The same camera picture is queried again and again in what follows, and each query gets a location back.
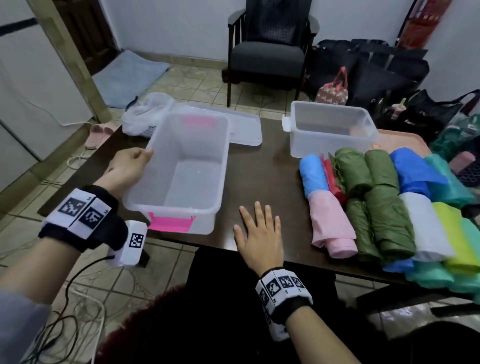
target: hand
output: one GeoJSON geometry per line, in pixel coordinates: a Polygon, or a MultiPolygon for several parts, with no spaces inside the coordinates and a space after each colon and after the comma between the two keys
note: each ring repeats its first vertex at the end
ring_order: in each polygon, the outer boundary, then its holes
{"type": "Polygon", "coordinates": [[[104,175],[94,184],[105,188],[120,200],[140,180],[153,153],[153,149],[142,148],[119,150],[104,175]]]}
{"type": "Polygon", "coordinates": [[[245,263],[258,277],[269,269],[283,266],[283,243],[280,230],[280,217],[275,217],[275,227],[272,219],[272,209],[265,206],[265,217],[260,202],[255,202],[253,221],[247,209],[240,206],[240,213],[247,226],[248,238],[245,240],[241,227],[233,226],[237,248],[245,263]]]}

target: white plastic bag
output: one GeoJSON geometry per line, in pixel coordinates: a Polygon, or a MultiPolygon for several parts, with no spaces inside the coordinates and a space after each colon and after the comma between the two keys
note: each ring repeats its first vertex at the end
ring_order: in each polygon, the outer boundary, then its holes
{"type": "Polygon", "coordinates": [[[123,132],[150,138],[156,126],[162,122],[177,102],[167,94],[152,92],[138,104],[131,106],[120,118],[123,132]]]}

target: chair cushion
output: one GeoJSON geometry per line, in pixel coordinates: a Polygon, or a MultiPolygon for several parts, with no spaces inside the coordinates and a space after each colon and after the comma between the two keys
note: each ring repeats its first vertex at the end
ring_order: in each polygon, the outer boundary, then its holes
{"type": "Polygon", "coordinates": [[[305,55],[299,47],[263,42],[242,42],[232,50],[236,71],[300,77],[305,55]]]}

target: chair armrest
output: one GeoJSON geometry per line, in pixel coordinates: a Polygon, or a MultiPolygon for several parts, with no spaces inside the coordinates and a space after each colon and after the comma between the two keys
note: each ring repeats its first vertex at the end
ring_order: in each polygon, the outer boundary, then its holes
{"type": "Polygon", "coordinates": [[[310,33],[314,36],[317,35],[320,31],[320,24],[318,24],[318,20],[314,16],[309,15],[308,23],[310,24],[310,33]]]}
{"type": "Polygon", "coordinates": [[[237,10],[236,12],[234,12],[232,15],[230,15],[228,17],[228,26],[231,27],[231,26],[234,26],[235,23],[240,19],[240,17],[242,15],[245,14],[245,9],[242,9],[242,10],[237,10]]]}

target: rolled yellow cloth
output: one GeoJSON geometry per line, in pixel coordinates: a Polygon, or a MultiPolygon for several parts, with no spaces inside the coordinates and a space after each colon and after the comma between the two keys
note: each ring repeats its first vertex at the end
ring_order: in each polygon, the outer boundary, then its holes
{"type": "Polygon", "coordinates": [[[432,205],[456,254],[456,257],[445,260],[445,268],[453,274],[480,273],[480,262],[463,234],[460,210],[443,202],[434,202],[432,205]]]}

